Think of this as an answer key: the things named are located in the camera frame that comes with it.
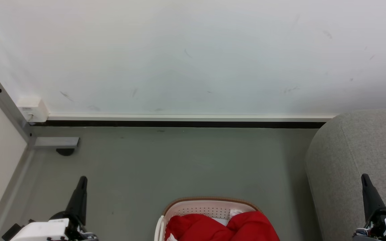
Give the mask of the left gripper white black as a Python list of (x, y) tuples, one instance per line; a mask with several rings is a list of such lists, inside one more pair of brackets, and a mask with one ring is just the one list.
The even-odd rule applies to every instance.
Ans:
[(11, 241), (97, 241), (98, 236), (85, 229), (87, 215), (87, 183), (80, 177), (66, 212), (58, 212), (47, 222), (29, 220), (25, 226), (17, 223), (10, 228)]

